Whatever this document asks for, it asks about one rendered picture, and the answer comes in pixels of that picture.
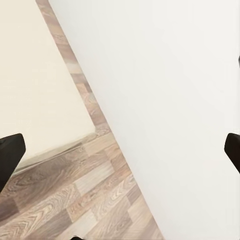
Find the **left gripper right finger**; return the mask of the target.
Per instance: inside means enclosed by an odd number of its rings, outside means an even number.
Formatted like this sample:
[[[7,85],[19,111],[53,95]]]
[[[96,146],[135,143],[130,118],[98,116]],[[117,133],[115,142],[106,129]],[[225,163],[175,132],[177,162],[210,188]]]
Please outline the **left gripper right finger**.
[[[229,133],[227,135],[224,151],[240,173],[240,135]]]

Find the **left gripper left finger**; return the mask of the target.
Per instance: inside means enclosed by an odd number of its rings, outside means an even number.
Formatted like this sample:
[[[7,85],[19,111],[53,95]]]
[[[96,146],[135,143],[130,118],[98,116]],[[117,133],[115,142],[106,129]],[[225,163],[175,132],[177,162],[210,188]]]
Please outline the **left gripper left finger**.
[[[0,138],[0,193],[26,152],[22,133]]]

